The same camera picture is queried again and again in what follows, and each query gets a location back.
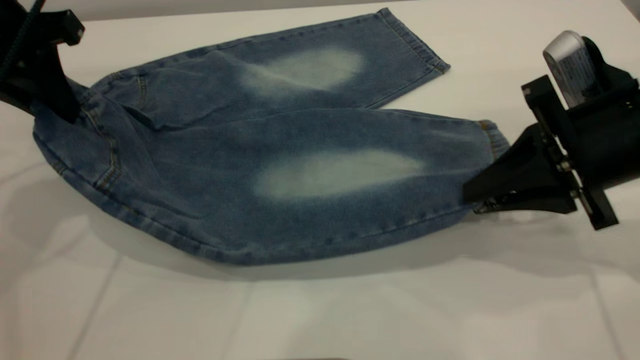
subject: black cable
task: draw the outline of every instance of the black cable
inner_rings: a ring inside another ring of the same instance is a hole
[[[11,47],[9,48],[9,51],[6,54],[2,65],[0,66],[0,83],[6,80],[6,78],[9,76],[9,71],[11,71],[11,67],[14,65],[16,57],[24,46],[27,35],[29,35],[35,19],[38,17],[38,14],[40,14],[40,10],[42,10],[44,2],[45,0],[36,0],[33,3],[31,10],[24,18],[24,22],[18,30],[18,33],[15,36],[15,40],[11,44]]]

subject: white table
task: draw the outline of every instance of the white table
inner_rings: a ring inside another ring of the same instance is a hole
[[[534,122],[520,85],[562,30],[640,75],[640,24],[618,0],[426,0],[86,22],[61,49],[90,84],[237,37],[394,14],[452,65],[389,107]],[[640,183],[608,192],[621,225],[583,211],[504,213],[357,256],[260,268],[200,261],[66,185],[0,104],[0,359],[638,359]]]

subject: cylindrical sensor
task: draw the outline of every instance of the cylindrical sensor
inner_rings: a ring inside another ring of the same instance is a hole
[[[589,51],[576,32],[563,31],[542,55],[569,108],[602,93]]]

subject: jeans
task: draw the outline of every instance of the jeans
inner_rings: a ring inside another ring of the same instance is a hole
[[[190,254],[341,256],[455,224],[508,148],[489,121],[377,110],[448,68],[382,9],[70,80],[76,122],[36,103],[33,133],[95,205]]]

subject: faded knee patch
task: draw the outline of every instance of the faded knee patch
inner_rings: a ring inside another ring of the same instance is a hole
[[[425,164],[382,150],[318,152],[285,158],[258,174],[256,194],[272,200],[342,195],[425,173]]]
[[[363,57],[353,51],[306,50],[247,66],[241,84],[259,97],[281,99],[300,92],[330,90],[356,76],[363,66]]]

